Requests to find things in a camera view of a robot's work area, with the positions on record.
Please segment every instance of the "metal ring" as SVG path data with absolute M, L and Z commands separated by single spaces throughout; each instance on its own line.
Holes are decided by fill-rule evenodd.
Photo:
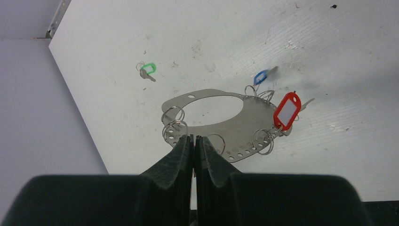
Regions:
M 166 116 L 166 113 L 168 113 L 168 112 L 169 112 L 170 110 L 172 110 L 172 109 L 180 109 L 180 111 L 182 111 L 182 113 L 180 114 L 180 117 L 179 117 L 177 120 L 184 120 L 185 113 L 184 113 L 183 108 L 182 108 L 182 107 L 179 107 L 179 106 L 173 106 L 173 107 L 168 108 L 168 109 L 162 114 L 162 116 L 161 116 L 161 122 L 162 122 L 162 123 L 163 123 L 164 117 Z
M 224 149 L 226 148 L 226 142 L 224 141 L 223 137 L 220 136 L 220 135 L 217 134 L 217 133 L 210 133 L 210 134 L 206 135 L 206 137 L 211 136 L 211 135 L 216 135 L 216 136 L 218 136 L 218 137 L 220 137 L 220 138 L 222 139 L 222 141 L 223 141 L 223 150 L 222 150 L 222 152 L 220 153 L 220 155 L 222 155 L 223 152 L 224 152 Z
M 256 133 L 257 133 L 257 132 L 260 132 L 260 131 L 263 131 L 263 132 L 265 132 L 266 134 L 269 135 L 270 143 L 269 143 L 269 150 L 268 150 L 267 152 L 265 152 L 265 153 L 260 153 L 260 151 L 259 151 L 258 153 L 261 154 L 261 155 L 268 155 L 268 154 L 271 153 L 271 151 L 273 150 L 273 147 L 274 147 L 273 135 L 270 133 L 269 130 L 267 130 L 267 129 L 258 129 L 257 131 L 255 131 L 254 135 L 252 136 L 252 146 L 255 147 L 255 144 L 254 144 L 254 137 L 255 137 Z
M 145 63 L 142 61 L 142 62 L 140 62 L 140 63 L 138 63 L 138 64 L 136 64 L 136 70 L 139 72 L 140 71 L 140 68 L 142 67 L 140 67 L 140 68 L 137 68 L 137 66 L 139 66 L 139 65 L 142 65 L 142 66 L 144 66 L 145 65 Z
M 274 93 L 275 93 L 274 90 L 268 90 L 268 91 L 265 91 L 265 92 L 260 93 L 258 97 L 259 97 L 259 98 L 262 98 L 262 99 L 265 99 L 265 98 L 267 97 L 266 103 L 269 104 L 270 101 L 271 101 L 271 99 L 272 99 L 273 96 L 274 96 Z
M 248 87 L 251 87 L 251 88 L 252 88 L 252 90 L 254 91 L 254 97 L 257 97 L 258 95 L 256 94 L 256 89 L 255 89 L 253 86 L 251 86 L 251 85 L 247 85 L 247 86 L 245 87 L 245 89 L 244 89 L 245 95 L 246 95 L 246 96 L 249 96 L 249 95 L 247 94 L 247 88 L 248 88 Z
M 166 137 L 166 131 L 169 129 L 169 127 L 173 126 L 174 124 L 183 124 L 186 127 L 186 135 L 188 134 L 188 126 L 187 123 L 185 123 L 182 120 L 174 120 L 169 122 L 166 126 L 164 126 L 164 128 L 162 129 L 162 136 L 163 139 L 165 140 L 166 143 L 169 144 L 168 142 L 168 138 Z

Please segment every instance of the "red plastic tag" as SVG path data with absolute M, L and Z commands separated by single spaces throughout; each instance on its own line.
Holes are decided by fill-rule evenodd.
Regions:
M 283 131 L 288 130 L 292 126 L 301 107 L 301 100 L 298 95 L 294 92 L 287 93 L 274 112 L 274 125 L 277 128 L 283 127 Z

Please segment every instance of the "metal key ring plate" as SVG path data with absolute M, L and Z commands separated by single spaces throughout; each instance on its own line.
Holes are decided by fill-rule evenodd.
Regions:
M 268 105 L 265 100 L 257 97 L 241 95 L 238 93 L 229 93 L 217 89 L 203 89 L 186 93 L 164 102 L 162 104 L 162 111 L 165 112 L 173 106 L 183 108 L 186 105 L 203 98 L 221 96 L 241 99 L 244 102 L 241 112 L 231 119 L 216 124 L 193 127 L 188 126 L 188 134 L 205 136 L 214 133 L 222 136 L 226 143 L 222 157 L 224 157 L 228 162 L 236 162 L 245 159 L 269 145 L 269 143 L 265 143 L 263 139 L 255 140 L 255 146 L 252 145 L 252 137 L 257 129 L 272 128 L 274 126 L 273 114 L 276 109 L 274 104 L 270 103 Z M 180 109 L 171 109 L 168 111 L 166 114 L 167 117 L 164 117 L 163 119 L 163 124 L 167 125 L 170 122 L 170 119 L 175 119 L 179 111 Z M 170 144 L 177 142 L 178 139 L 185 134 L 184 132 L 184 129 L 181 129 L 180 131 L 174 130 L 169 133 L 171 135 L 170 137 L 173 137 L 173 139 L 170 139 L 169 136 L 167 136 L 168 142 Z M 223 149 L 222 140 L 217 136 L 209 137 L 209 140 L 215 147 L 216 151 L 220 154 Z

